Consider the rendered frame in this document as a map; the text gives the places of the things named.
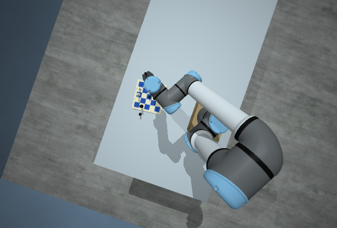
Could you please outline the blue and cream chessboard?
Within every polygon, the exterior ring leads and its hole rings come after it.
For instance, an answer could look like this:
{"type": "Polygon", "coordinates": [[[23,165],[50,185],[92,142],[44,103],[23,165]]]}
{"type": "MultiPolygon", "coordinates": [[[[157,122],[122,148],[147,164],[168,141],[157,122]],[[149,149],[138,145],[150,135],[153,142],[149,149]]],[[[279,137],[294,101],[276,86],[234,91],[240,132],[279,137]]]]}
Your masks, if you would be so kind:
{"type": "Polygon", "coordinates": [[[145,90],[144,81],[138,79],[132,108],[146,112],[161,114],[162,107],[156,100],[153,99],[152,96],[150,98],[148,98],[148,96],[151,95],[145,90]],[[139,87],[141,88],[141,90],[138,89],[139,87]],[[140,93],[139,97],[136,95],[137,93],[140,93]],[[143,105],[143,108],[140,108],[140,105],[143,105]]]}

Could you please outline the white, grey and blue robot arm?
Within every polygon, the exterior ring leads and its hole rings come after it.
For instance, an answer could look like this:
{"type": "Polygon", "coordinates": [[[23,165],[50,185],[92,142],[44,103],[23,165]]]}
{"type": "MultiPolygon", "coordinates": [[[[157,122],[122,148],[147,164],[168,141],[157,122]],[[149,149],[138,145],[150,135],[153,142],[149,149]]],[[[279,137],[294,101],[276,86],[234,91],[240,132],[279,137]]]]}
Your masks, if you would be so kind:
{"type": "Polygon", "coordinates": [[[280,172],[282,149],[266,123],[244,113],[201,82],[200,75],[192,70],[169,90],[155,76],[146,78],[144,88],[170,115],[188,94],[203,107],[197,115],[198,124],[184,140],[205,160],[204,179],[230,208],[239,209],[280,172]],[[231,149],[213,140],[228,129],[238,141],[231,149]]]}

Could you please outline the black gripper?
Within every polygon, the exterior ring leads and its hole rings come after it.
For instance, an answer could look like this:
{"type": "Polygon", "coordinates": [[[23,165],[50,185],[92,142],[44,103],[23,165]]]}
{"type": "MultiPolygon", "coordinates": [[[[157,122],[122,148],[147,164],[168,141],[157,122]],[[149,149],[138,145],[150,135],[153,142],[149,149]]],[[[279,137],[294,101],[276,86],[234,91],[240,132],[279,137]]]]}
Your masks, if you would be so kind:
{"type": "Polygon", "coordinates": [[[142,75],[143,81],[145,81],[146,78],[150,76],[154,76],[150,71],[144,72],[144,74],[142,75]]]}

